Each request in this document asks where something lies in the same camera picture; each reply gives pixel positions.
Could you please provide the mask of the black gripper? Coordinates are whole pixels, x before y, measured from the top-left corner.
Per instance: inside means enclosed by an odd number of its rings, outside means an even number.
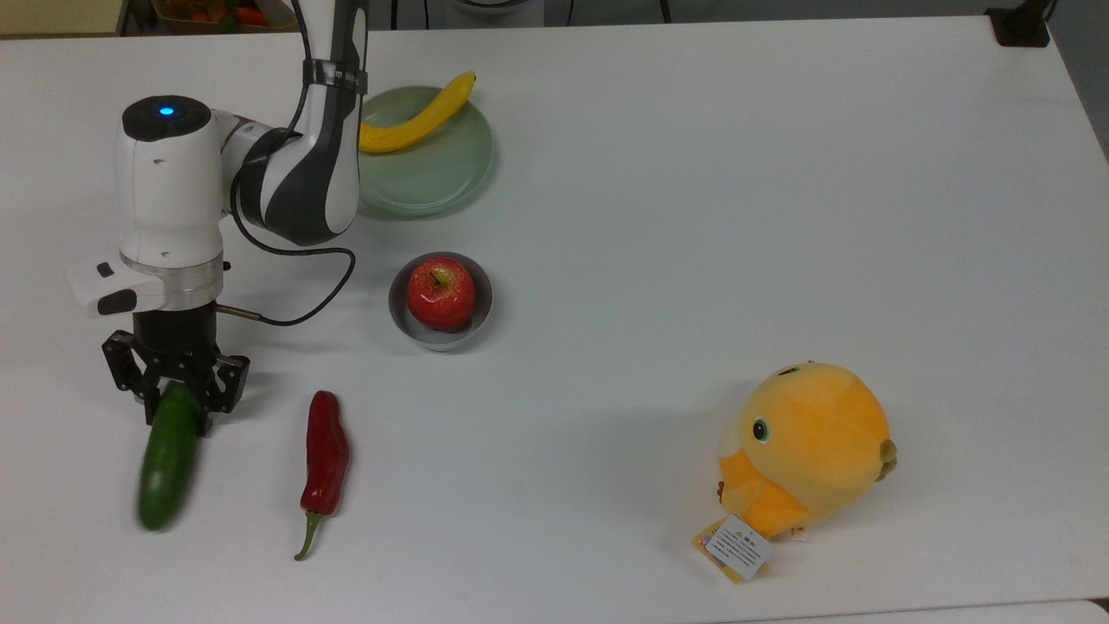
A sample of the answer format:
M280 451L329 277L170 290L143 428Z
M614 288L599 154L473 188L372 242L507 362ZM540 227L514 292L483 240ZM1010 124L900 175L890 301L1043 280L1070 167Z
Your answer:
M244 393L250 365L244 355L217 354L217 308L132 315L133 335L115 331L102 342L108 371L120 391L131 392L153 426L162 379L199 383L199 434L210 434L218 415L230 415Z

